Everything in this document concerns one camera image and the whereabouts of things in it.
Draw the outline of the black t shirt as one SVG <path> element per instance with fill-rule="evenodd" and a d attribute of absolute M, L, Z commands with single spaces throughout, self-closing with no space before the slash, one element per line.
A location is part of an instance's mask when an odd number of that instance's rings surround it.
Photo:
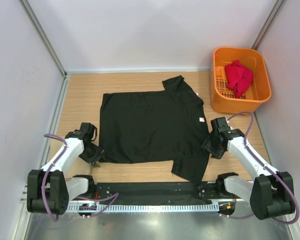
<path fill-rule="evenodd" d="M 174 175 L 199 184 L 209 161 L 202 147 L 209 136 L 204 102 L 181 75 L 162 84 L 162 91 L 103 95 L 99 121 L 103 161 L 172 161 Z"/>

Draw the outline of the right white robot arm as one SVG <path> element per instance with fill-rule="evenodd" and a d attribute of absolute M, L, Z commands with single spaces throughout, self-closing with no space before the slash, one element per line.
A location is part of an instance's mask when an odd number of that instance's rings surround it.
<path fill-rule="evenodd" d="M 232 128 L 229 120 L 218 117 L 211 120 L 212 130 L 202 145 L 212 158 L 221 159 L 231 153 L 252 178 L 244 180 L 235 172 L 218 175 L 215 192 L 221 198 L 229 195 L 240 197 L 249 203 L 252 214 L 259 220 L 274 219 L 294 214 L 290 224 L 300 216 L 300 208 L 294 195 L 293 178 L 288 172 L 280 172 L 251 146 L 248 134 Z"/>

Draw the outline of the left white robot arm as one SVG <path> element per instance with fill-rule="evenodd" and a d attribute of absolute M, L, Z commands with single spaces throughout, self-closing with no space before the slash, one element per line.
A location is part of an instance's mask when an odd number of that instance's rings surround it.
<path fill-rule="evenodd" d="M 102 148 L 95 145 L 97 127 L 83 122 L 79 129 L 70 131 L 64 138 L 47 133 L 46 138 L 59 140 L 62 146 L 41 169 L 33 169 L 27 176 L 27 210 L 30 213 L 63 215 L 71 200 L 83 197 L 91 200 L 96 194 L 91 175 L 77 174 L 69 181 L 66 173 L 77 158 L 94 166 L 105 157 Z"/>

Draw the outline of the brown cardboard sheet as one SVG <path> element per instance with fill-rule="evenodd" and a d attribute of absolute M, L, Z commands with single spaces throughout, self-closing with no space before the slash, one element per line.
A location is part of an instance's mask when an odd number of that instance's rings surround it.
<path fill-rule="evenodd" d="M 50 140 L 49 160 L 60 150 L 63 143 L 56 139 Z M 80 157 L 77 157 L 69 170 L 64 173 L 66 181 L 69 181 L 75 175 L 91 175 L 92 166 L 85 162 Z"/>

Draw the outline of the orange plastic basket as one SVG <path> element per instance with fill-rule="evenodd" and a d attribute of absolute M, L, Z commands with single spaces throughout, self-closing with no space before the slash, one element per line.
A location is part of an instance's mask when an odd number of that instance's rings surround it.
<path fill-rule="evenodd" d="M 249 88 L 236 98 L 228 88 L 225 66 L 238 60 L 253 73 Z M 272 96 L 266 64 L 261 53 L 251 48 L 219 47 L 213 52 L 210 72 L 210 103 L 218 113 L 254 112 Z"/>

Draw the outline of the red t shirt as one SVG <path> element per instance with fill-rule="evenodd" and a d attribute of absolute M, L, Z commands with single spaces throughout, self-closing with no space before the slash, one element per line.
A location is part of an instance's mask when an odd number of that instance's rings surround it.
<path fill-rule="evenodd" d="M 233 90 L 234 97 L 239 99 L 251 86 L 254 80 L 253 72 L 239 60 L 227 64 L 224 71 L 227 78 L 227 88 Z"/>

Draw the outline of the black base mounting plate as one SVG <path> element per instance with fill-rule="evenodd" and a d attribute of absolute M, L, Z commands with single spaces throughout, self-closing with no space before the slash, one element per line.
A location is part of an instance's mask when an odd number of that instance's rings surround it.
<path fill-rule="evenodd" d="M 214 181 L 191 182 L 99 182 L 91 191 L 105 199 L 119 193 L 116 205 L 199 204 L 209 200 L 229 199 L 234 195 L 222 191 Z"/>

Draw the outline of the aluminium front frame rail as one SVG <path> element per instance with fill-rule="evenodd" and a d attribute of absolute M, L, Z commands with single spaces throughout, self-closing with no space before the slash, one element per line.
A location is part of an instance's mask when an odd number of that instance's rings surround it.
<path fill-rule="evenodd" d="M 26 184 L 24 186 L 24 189 L 22 191 L 22 195 L 21 195 L 21 198 L 20 198 L 21 203 L 25 203 L 27 201 L 27 193 L 28 193 L 28 185 Z"/>

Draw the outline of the left aluminium corner post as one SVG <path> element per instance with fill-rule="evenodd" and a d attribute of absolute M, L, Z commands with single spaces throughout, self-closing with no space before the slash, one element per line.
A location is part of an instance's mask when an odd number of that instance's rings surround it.
<path fill-rule="evenodd" d="M 54 64 L 56 65 L 57 69 L 61 73 L 62 77 L 65 78 L 67 76 L 67 71 L 63 67 L 59 57 L 57 56 L 57 53 L 55 52 L 51 42 L 49 41 L 39 19 L 37 18 L 34 10 L 32 9 L 30 3 L 28 0 L 19 0 L 18 1 L 20 5 L 22 6 L 23 10 L 25 11 L 25 14 L 29 18 L 31 24 L 33 25 L 35 31 L 37 32 L 39 38 L 41 39 L 44 47 L 46 48 L 48 54 L 52 58 Z"/>

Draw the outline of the aluminium corner post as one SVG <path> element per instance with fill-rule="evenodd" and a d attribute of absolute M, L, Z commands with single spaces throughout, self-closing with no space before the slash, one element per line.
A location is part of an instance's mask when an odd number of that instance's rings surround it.
<path fill-rule="evenodd" d="M 33 25 L 35 31 L 37 32 L 39 38 L 41 39 L 44 47 L 46 48 L 48 54 L 52 58 L 54 64 L 56 65 L 57 69 L 61 73 L 62 77 L 65 78 L 67 76 L 67 71 L 63 67 L 59 57 L 57 56 L 57 53 L 55 52 L 51 42 L 49 41 L 39 19 L 37 18 L 34 10 L 32 9 L 30 3 L 28 0 L 19 0 L 18 1 L 20 5 L 22 6 L 23 10 L 25 11 L 25 14 L 29 18 L 31 24 Z"/>
<path fill-rule="evenodd" d="M 254 40 L 251 49 L 258 50 L 263 40 L 266 38 L 267 33 L 270 31 L 273 23 L 275 22 L 277 16 L 280 14 L 287 0 L 276 0 L 273 7 L 271 8 L 268 16 L 266 17 L 259 33 Z"/>

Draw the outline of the right aluminium corner post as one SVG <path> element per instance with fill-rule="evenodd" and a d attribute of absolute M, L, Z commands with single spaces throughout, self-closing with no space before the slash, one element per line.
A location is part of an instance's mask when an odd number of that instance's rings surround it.
<path fill-rule="evenodd" d="M 270 31 L 273 23 L 275 22 L 277 16 L 280 14 L 287 0 L 276 0 L 273 7 L 271 8 L 268 16 L 266 17 L 259 33 L 254 40 L 251 49 L 258 50 L 263 40 L 266 38 L 267 33 Z"/>

